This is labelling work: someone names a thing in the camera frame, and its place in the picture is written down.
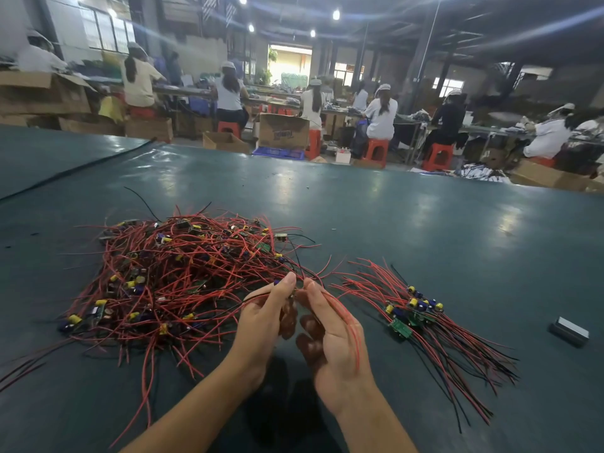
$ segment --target red stool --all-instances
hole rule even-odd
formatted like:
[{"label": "red stool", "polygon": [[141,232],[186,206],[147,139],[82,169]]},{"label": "red stool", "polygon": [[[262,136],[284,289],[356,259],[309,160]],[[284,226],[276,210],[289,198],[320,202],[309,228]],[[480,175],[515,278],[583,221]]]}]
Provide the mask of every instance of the red stool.
[{"label": "red stool", "polygon": [[422,168],[426,171],[449,170],[453,158],[453,145],[432,144],[430,156],[423,161]]},{"label": "red stool", "polygon": [[[373,160],[374,162],[379,162],[382,167],[386,166],[386,154],[388,154],[388,143],[390,140],[380,140],[378,138],[370,138],[369,139],[369,147],[367,148],[367,153],[363,160]],[[377,157],[377,159],[373,158],[374,152],[377,151],[378,148],[381,148],[381,155]]]},{"label": "red stool", "polygon": [[310,147],[305,151],[305,157],[312,160],[321,155],[321,130],[309,130]]},{"label": "red stool", "polygon": [[533,157],[531,159],[529,159],[531,162],[534,162],[535,164],[540,164],[543,165],[545,167],[550,167],[550,168],[554,168],[556,161],[554,159],[546,159],[545,157]]},{"label": "red stool", "polygon": [[230,132],[237,138],[241,139],[241,129],[237,122],[218,122],[218,131]]},{"label": "red stool", "polygon": [[157,112],[153,108],[142,108],[140,106],[128,106],[130,115],[140,119],[155,119]]}]

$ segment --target hand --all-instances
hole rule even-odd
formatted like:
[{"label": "hand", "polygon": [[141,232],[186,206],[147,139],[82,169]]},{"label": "hand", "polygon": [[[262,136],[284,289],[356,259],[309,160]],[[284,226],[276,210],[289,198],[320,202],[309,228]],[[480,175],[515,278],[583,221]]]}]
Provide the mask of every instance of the hand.
[{"label": "hand", "polygon": [[[315,389],[328,410],[336,417],[353,401],[370,397],[376,391],[363,327],[342,305],[348,325],[329,304],[329,294],[315,281],[304,280],[304,289],[296,291],[296,300],[313,315],[300,318],[308,335],[300,334],[296,345],[313,371]],[[350,329],[359,338],[359,369],[356,369],[357,344]]]},{"label": "hand", "polygon": [[296,276],[290,272],[278,284],[270,283],[244,299],[250,301],[241,311],[235,341],[224,363],[242,373],[249,392],[264,380],[277,337],[287,340],[294,335],[297,311],[289,296],[295,285]]}]

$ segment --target white t-shirt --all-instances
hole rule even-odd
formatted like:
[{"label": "white t-shirt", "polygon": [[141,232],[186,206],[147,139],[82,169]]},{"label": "white t-shirt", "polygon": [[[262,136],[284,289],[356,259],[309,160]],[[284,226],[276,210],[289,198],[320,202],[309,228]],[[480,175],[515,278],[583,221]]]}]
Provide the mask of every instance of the white t-shirt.
[{"label": "white t-shirt", "polygon": [[121,78],[124,81],[124,96],[126,103],[131,106],[146,108],[155,104],[153,81],[163,78],[162,74],[149,62],[134,59],[137,75],[131,83],[126,77],[126,66],[121,63]]},{"label": "white t-shirt", "polygon": [[537,138],[524,148],[526,157],[553,159],[568,141],[572,132],[564,127],[564,119],[552,119],[535,125]]},{"label": "white t-shirt", "polygon": [[367,106],[365,114],[367,119],[371,119],[371,124],[367,127],[367,136],[369,138],[377,138],[389,140],[394,136],[394,117],[399,104],[396,100],[390,99],[389,110],[379,113],[380,99],[376,98]]},{"label": "white t-shirt", "polygon": [[19,51],[17,65],[21,71],[42,71],[44,73],[64,71],[67,68],[67,64],[52,52],[32,45],[27,45]]},{"label": "white t-shirt", "polygon": [[305,90],[300,95],[300,103],[302,104],[302,117],[310,121],[311,130],[321,130],[321,109],[325,103],[325,96],[321,92],[321,106],[319,106],[319,112],[315,113],[312,110],[312,90]]},{"label": "white t-shirt", "polygon": [[369,97],[367,91],[365,89],[361,90],[355,95],[355,101],[353,102],[352,107],[360,111],[365,111],[367,108],[367,97]]},{"label": "white t-shirt", "polygon": [[222,76],[215,81],[218,91],[218,109],[228,111],[239,111],[241,109],[241,89],[244,89],[243,81],[239,81],[239,92],[231,92],[222,85]]}]

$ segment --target bundle of wires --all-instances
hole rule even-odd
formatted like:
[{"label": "bundle of wires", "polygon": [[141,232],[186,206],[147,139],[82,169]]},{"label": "bundle of wires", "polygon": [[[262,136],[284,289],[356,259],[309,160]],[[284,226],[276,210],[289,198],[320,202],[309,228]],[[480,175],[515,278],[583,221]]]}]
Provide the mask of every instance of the bundle of wires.
[{"label": "bundle of wires", "polygon": [[130,362],[133,350],[142,349],[142,402],[114,445],[143,407],[147,426],[152,423],[149,394],[159,350],[172,353],[177,366],[198,380],[204,374],[193,365],[191,352],[200,345],[221,350],[234,337],[237,313],[258,300],[244,302],[246,293],[281,280],[289,271],[299,279],[306,274],[320,281],[319,274],[300,265],[296,253],[318,245],[294,244],[289,237],[304,236],[286,233],[299,228],[273,229],[268,220],[229,213],[212,219],[202,212],[165,222],[129,220],[103,227],[102,268],[62,316],[58,329],[66,339],[23,356],[24,362],[0,378],[0,383],[11,379],[0,391],[69,343],[89,345],[87,351],[116,349],[118,366]]},{"label": "bundle of wires", "polygon": [[[361,266],[361,270],[355,274],[341,274],[342,285],[331,287],[341,290],[343,295],[350,294],[367,302],[380,312],[396,336],[412,344],[431,377],[453,404],[460,432],[457,406],[468,425],[470,421],[456,391],[490,424],[493,412],[474,395],[463,373],[482,379],[497,394],[497,387],[503,382],[515,384],[518,379],[514,372],[517,359],[499,350],[507,347],[487,341],[458,326],[445,315],[443,304],[409,286],[393,266],[390,270],[369,260],[359,260],[360,263],[351,263]],[[443,386],[430,372],[422,356],[432,363]]]}]

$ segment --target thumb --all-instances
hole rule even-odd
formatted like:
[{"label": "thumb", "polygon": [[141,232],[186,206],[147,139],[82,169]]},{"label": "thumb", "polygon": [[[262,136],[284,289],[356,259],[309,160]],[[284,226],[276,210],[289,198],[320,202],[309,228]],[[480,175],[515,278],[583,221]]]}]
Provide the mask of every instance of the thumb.
[{"label": "thumb", "polygon": [[279,316],[285,300],[294,291],[295,286],[296,274],[290,272],[271,290],[266,303],[262,307],[262,311],[266,311],[266,314],[270,316]]}]

